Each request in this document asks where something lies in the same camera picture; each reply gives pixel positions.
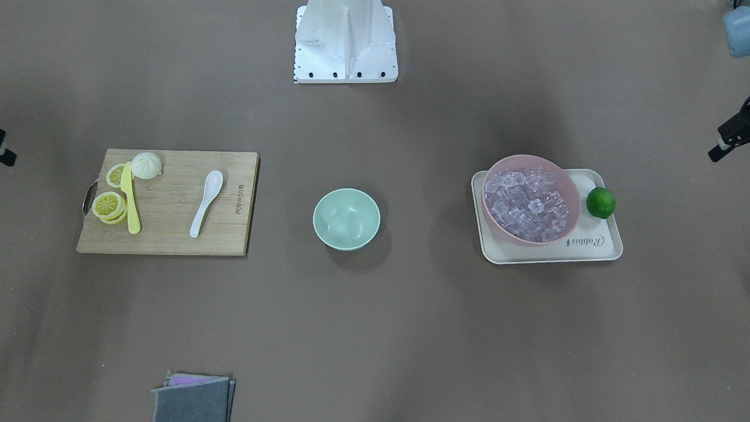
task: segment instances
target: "logo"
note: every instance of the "logo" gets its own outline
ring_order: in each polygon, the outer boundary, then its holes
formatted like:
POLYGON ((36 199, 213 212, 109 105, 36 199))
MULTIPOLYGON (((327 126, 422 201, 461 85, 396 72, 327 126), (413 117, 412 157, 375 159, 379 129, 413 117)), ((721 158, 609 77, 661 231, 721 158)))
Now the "logo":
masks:
POLYGON ((245 195, 245 185, 240 185, 237 189, 237 206, 235 206, 235 214, 239 216, 242 211, 242 197, 245 195))
POLYGON ((596 234, 592 237, 584 237, 583 239, 568 239, 565 244, 566 246, 601 246, 605 244, 605 237, 601 234, 596 234))

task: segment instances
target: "folded cloth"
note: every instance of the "folded cloth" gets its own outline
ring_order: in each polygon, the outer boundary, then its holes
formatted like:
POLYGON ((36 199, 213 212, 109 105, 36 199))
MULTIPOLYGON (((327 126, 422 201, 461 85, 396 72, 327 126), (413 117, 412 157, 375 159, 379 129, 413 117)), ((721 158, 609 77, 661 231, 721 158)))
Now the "folded cloth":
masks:
POLYGON ((154 422, 230 422, 235 382, 229 377, 167 376, 156 395, 154 422))

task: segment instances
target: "green bowl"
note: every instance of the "green bowl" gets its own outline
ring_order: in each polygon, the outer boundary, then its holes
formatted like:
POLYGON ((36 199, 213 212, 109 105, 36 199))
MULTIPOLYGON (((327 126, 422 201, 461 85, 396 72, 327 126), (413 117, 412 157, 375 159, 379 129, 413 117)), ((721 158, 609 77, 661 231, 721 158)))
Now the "green bowl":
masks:
POLYGON ((339 251, 367 245, 380 228, 380 209, 370 195, 352 188, 337 189, 320 198, 313 211, 315 234, 339 251))

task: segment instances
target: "spoon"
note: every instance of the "spoon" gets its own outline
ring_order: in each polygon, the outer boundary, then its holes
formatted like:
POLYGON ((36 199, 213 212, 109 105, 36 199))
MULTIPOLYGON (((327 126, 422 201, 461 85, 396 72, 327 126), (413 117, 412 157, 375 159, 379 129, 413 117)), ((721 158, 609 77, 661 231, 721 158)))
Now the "spoon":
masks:
POLYGON ((216 198, 221 190, 221 185, 224 183, 224 175, 219 170, 212 170, 205 178, 205 186, 203 187, 203 200, 200 201, 198 212, 195 214, 193 224, 190 226, 190 237, 198 237, 200 231, 200 225, 203 223, 203 215, 206 214, 206 209, 211 205, 211 202, 216 198))

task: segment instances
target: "cutting board handle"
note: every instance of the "cutting board handle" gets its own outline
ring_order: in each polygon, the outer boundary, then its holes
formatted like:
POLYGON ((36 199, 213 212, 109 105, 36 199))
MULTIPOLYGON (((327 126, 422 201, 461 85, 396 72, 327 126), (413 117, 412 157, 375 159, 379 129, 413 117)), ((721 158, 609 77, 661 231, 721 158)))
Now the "cutting board handle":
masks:
POLYGON ((94 202, 94 193, 96 192, 96 185, 99 183, 99 179, 96 179, 86 191, 86 196, 83 198, 83 204, 81 204, 81 211, 83 211, 83 218, 86 219, 86 215, 89 214, 89 210, 94 202))

